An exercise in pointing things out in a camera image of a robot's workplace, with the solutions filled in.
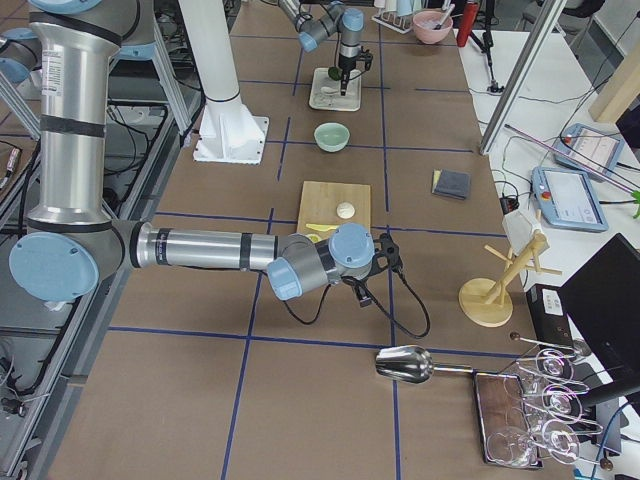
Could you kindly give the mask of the light green bowl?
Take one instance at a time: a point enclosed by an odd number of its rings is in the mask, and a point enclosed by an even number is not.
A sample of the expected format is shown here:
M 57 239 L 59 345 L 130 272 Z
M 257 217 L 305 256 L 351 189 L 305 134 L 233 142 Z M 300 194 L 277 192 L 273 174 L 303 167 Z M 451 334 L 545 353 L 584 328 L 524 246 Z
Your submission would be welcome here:
M 349 139 L 349 129 L 340 123 L 323 123 L 314 130 L 315 143 L 325 152 L 335 153 L 344 149 Z

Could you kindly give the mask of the white steamed bun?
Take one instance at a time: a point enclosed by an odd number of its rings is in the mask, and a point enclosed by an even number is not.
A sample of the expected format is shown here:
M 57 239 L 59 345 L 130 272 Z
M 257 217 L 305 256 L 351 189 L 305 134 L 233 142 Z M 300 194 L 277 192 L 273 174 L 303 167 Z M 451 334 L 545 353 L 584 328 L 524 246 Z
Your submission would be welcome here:
M 351 219 L 356 214 L 356 208 L 351 202 L 341 202 L 336 206 L 336 215 L 341 219 Z

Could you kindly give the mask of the pink mixing bowl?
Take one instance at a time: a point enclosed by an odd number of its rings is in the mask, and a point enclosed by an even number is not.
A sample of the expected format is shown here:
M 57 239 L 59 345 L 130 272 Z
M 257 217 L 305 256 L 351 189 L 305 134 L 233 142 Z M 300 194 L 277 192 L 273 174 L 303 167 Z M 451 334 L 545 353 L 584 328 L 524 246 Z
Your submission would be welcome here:
M 412 18 L 412 28 L 416 38 L 423 44 L 431 45 L 444 40 L 453 27 L 453 19 L 448 16 L 441 22 L 443 12 L 425 10 Z

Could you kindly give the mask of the white rectangular tray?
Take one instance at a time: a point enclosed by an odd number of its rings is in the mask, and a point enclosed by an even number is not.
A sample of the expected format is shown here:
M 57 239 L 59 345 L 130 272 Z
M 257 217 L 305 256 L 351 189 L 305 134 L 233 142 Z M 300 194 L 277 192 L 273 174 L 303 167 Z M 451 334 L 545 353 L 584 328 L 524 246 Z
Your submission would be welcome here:
M 329 68 L 316 68 L 313 75 L 309 106 L 315 110 L 355 112 L 361 106 L 361 71 L 351 72 L 346 93 L 341 94 L 340 81 L 329 77 Z

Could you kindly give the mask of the yellow plastic knife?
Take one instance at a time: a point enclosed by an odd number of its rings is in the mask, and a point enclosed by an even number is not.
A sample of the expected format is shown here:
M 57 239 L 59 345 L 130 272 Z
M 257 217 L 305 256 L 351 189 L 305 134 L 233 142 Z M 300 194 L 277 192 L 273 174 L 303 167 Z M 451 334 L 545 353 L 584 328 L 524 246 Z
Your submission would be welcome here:
M 333 230 L 337 230 L 340 225 L 330 225 L 330 224 L 315 224 L 315 223 L 306 223 L 305 228 L 316 231 L 316 232 L 329 232 Z

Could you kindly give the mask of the wooden cutting board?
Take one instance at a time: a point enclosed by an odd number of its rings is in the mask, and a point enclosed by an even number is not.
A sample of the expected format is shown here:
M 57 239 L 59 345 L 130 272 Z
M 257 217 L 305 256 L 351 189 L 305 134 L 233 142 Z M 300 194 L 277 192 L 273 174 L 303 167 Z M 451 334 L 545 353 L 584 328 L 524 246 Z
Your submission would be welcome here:
M 336 206 L 341 202 L 351 202 L 356 214 L 351 219 L 341 219 L 336 215 Z M 366 229 L 371 228 L 371 186 L 305 181 L 296 232 L 311 236 L 313 241 L 328 239 L 334 232 L 316 232 L 305 228 L 306 223 L 341 225 L 358 223 Z

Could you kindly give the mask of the wooden mug tree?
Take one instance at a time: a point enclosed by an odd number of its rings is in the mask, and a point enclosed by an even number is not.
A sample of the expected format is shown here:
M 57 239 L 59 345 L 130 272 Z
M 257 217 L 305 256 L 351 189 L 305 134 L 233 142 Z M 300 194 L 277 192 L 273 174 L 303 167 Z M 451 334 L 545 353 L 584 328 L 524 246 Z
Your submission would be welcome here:
M 474 278 L 467 281 L 459 290 L 458 301 L 464 314 L 474 323 L 490 328 L 505 325 L 513 314 L 513 302 L 507 293 L 507 286 L 522 270 L 536 273 L 561 275 L 562 271 L 544 268 L 540 255 L 549 248 L 546 235 L 541 229 L 535 229 L 528 243 L 519 254 L 512 247 L 503 255 L 490 245 L 484 248 L 505 264 L 498 280 Z

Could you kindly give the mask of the metal scoop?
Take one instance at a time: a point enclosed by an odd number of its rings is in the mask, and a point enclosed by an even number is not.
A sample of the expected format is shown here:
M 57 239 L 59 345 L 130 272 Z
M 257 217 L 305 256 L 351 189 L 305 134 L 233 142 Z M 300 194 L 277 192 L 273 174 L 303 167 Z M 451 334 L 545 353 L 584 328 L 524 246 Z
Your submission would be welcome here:
M 420 384 L 435 373 L 472 374 L 467 365 L 437 363 L 431 353 L 418 345 L 395 346 L 381 349 L 375 357 L 376 372 L 395 381 Z

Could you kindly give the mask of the red bottle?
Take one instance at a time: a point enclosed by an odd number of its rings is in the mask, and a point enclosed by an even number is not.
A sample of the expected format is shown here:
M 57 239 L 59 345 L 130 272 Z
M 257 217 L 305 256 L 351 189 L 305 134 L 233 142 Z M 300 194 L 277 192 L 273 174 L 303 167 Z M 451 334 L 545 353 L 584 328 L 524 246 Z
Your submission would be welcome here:
M 459 48 L 463 48 L 473 30 L 473 25 L 479 10 L 479 2 L 469 0 L 463 9 L 462 17 L 458 25 L 458 33 L 456 35 L 456 43 Z

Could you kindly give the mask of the black tripod stand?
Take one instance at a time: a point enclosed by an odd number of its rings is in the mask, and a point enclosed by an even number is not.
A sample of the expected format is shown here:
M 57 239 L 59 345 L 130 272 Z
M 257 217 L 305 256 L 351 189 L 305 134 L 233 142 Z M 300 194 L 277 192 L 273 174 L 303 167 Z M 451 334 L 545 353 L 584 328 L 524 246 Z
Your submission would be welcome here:
M 470 38 L 478 46 L 480 51 L 486 56 L 487 65 L 490 73 L 490 84 L 487 90 L 490 93 L 501 94 L 504 91 L 504 86 L 500 86 L 495 78 L 493 69 L 493 59 L 491 49 L 494 46 L 492 37 L 492 26 L 495 19 L 495 1 L 486 0 L 484 10 L 484 32 L 482 37 L 478 37 L 474 32 L 470 33 Z

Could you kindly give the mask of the near teach pendant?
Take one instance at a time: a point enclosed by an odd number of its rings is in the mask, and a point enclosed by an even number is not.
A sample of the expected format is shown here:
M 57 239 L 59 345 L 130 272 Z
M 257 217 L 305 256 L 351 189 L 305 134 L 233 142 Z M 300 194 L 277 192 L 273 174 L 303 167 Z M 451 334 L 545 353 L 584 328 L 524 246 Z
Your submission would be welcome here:
M 597 233 L 608 230 L 599 199 L 585 172 L 535 167 L 531 183 L 534 198 L 550 225 Z

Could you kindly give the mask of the wine glass rack tray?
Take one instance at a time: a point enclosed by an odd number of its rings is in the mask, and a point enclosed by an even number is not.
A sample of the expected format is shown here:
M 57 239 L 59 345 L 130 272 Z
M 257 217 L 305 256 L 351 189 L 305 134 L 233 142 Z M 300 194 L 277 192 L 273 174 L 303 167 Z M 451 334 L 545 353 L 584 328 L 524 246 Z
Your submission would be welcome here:
M 572 465 L 583 458 L 581 442 L 604 433 L 583 405 L 590 387 L 575 373 L 589 354 L 582 340 L 534 341 L 499 372 L 473 374 L 486 463 L 538 470 L 545 460 Z

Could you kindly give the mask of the black monitor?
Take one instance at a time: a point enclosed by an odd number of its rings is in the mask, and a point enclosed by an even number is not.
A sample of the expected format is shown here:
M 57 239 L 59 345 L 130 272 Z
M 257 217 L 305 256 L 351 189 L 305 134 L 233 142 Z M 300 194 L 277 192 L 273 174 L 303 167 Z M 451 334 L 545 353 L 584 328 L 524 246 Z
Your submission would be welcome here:
M 563 309 L 613 382 L 600 402 L 639 400 L 639 251 L 620 233 L 560 289 Z

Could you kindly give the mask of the far teach pendant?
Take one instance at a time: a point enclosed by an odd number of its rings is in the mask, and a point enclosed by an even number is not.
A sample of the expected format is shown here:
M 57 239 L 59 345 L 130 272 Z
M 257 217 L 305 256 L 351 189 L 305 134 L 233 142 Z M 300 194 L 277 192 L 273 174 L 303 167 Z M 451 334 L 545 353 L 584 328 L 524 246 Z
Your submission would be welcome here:
M 553 147 L 566 154 L 566 157 L 554 155 L 558 164 L 582 170 L 598 182 L 603 182 L 603 179 L 580 167 L 575 160 L 611 178 L 623 150 L 622 136 L 619 133 L 605 133 L 582 123 L 568 127 L 555 139 Z

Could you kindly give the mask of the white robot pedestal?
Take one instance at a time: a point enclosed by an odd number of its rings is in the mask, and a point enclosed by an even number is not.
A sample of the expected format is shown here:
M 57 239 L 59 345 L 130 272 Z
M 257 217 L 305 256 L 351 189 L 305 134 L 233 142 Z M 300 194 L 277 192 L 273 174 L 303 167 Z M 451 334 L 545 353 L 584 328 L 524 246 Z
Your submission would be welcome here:
M 223 3 L 183 0 L 179 6 L 206 99 L 194 159 L 257 165 L 269 119 L 252 115 L 242 101 Z

